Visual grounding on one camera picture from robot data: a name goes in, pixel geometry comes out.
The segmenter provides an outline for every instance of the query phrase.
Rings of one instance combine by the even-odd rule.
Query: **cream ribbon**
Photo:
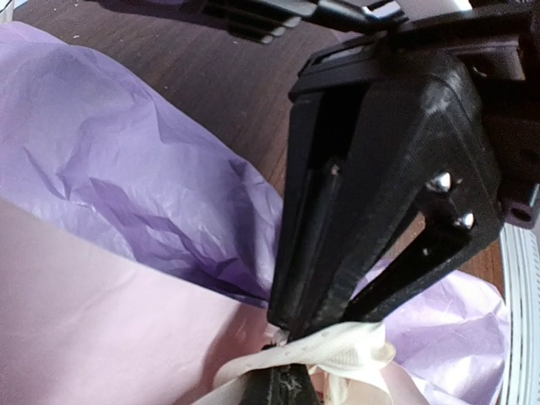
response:
[[[429,405],[408,373],[392,363],[396,350],[382,323],[344,322],[290,343],[280,340],[221,367],[214,391],[195,405],[238,405],[246,373],[291,364],[308,366],[325,405]]]

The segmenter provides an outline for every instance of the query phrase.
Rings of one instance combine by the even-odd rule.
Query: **crumpled paper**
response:
[[[223,314],[216,307],[205,312],[205,298],[192,292],[211,289],[251,305],[266,304],[281,199],[250,164],[97,51],[68,46],[19,23],[0,25],[0,50],[0,197],[120,257],[175,277],[146,267],[124,277],[104,268],[106,263],[84,269],[94,253],[73,256],[52,246],[51,255],[73,259],[69,272],[46,265],[52,262],[45,248],[37,257],[43,266],[34,262],[31,272],[17,269],[17,261],[6,259],[14,251],[10,233],[17,223],[3,227],[0,403],[80,404],[87,386],[100,391],[102,397],[92,402],[99,404],[165,405],[173,397],[187,398],[182,390],[189,384],[179,379],[196,385],[204,374],[193,368],[201,357],[185,353],[197,351],[197,340],[216,338],[227,347],[231,333],[255,333],[255,340],[262,333],[246,328],[256,319],[251,310],[230,330]],[[25,236],[13,235],[19,237],[21,257],[32,258],[44,243],[35,240],[21,249]],[[143,287],[146,273],[159,279],[148,284],[155,291]],[[89,280],[96,290],[79,296]],[[157,296],[160,291],[167,300]],[[115,299],[123,300],[124,294],[133,310],[117,313]],[[184,300],[172,298],[176,294]],[[222,298],[229,302],[225,307],[240,305]],[[175,308],[163,311],[166,303]],[[124,322],[132,325],[138,312],[146,323],[126,327]],[[491,286],[453,273],[385,323],[397,362],[430,403],[494,403],[510,328],[503,301]],[[205,334],[210,337],[201,339]],[[129,350],[120,349],[122,340]],[[210,346],[200,346],[198,356],[221,355],[208,352]],[[150,348],[158,347],[163,349],[159,361],[149,365]],[[246,347],[255,350],[252,344]],[[82,365],[89,368],[79,374]],[[166,384],[158,384],[159,379]],[[140,384],[162,390],[135,401],[132,386]],[[205,387],[190,400],[204,394]],[[30,393],[32,400],[25,400]]]

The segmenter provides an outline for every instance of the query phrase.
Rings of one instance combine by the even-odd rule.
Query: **purple wrapping paper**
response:
[[[282,202],[249,163],[97,51],[19,23],[0,25],[0,50],[0,197],[120,256],[266,304]],[[386,324],[430,403],[494,403],[510,327],[492,286],[453,273]]]

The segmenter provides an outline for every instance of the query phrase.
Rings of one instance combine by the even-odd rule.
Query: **dark wood surface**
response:
[[[29,0],[15,19],[116,59],[254,164],[280,192],[291,106],[287,93],[305,59],[338,42],[330,30],[303,24],[270,46],[259,46],[222,31],[112,13],[75,0]],[[417,221],[392,253],[421,228]],[[498,243],[462,269],[502,291]]]

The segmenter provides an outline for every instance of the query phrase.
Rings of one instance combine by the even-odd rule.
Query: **screw hole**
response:
[[[512,212],[512,215],[514,215],[514,217],[516,217],[522,222],[531,222],[532,220],[531,215],[529,213],[526,213],[522,209],[512,208],[511,212]]]
[[[520,158],[525,160],[526,162],[537,164],[540,162],[540,156],[536,152],[530,149],[521,149],[520,150]]]

